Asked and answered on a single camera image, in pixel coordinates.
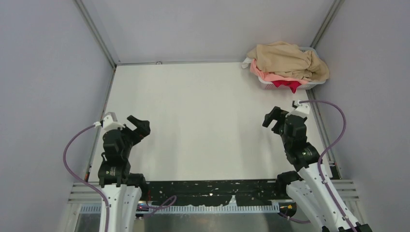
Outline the beige t shirt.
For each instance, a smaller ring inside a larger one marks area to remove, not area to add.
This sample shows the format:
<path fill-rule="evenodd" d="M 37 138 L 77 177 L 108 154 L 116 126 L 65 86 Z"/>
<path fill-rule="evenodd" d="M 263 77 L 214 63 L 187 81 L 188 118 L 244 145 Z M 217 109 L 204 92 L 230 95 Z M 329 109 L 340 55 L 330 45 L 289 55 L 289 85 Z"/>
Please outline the beige t shirt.
<path fill-rule="evenodd" d="M 313 50 L 301 50 L 286 42 L 258 44 L 247 53 L 262 73 L 275 74 L 309 82 L 323 82 L 330 72 L 323 60 Z"/>

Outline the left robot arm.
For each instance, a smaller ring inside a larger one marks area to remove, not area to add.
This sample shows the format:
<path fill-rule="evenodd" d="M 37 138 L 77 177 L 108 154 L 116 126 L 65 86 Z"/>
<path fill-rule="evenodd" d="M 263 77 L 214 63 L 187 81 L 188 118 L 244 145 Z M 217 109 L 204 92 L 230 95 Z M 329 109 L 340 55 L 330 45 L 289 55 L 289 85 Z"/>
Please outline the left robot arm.
<path fill-rule="evenodd" d="M 117 121 L 113 112 L 107 113 L 101 126 L 105 131 L 102 162 L 98 170 L 102 196 L 100 231 L 131 232 L 137 205 L 148 194 L 143 174 L 130 172 L 129 156 L 132 148 L 150 135 L 150 122 L 128 116 L 136 128 L 130 129 Z"/>

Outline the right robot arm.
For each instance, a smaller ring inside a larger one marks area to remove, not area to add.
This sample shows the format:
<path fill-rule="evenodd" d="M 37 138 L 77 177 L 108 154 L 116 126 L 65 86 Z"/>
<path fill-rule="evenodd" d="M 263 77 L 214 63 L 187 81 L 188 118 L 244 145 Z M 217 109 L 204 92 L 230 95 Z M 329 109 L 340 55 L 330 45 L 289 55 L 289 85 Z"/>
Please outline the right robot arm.
<path fill-rule="evenodd" d="M 320 232 L 370 232 L 371 227 L 347 208 L 325 172 L 322 157 L 308 142 L 309 112 L 307 104 L 298 103 L 291 112 L 275 106 L 264 116 L 265 128 L 275 121 L 272 132 L 281 137 L 286 158 L 295 168 L 277 176 L 278 196 L 290 197 Z"/>

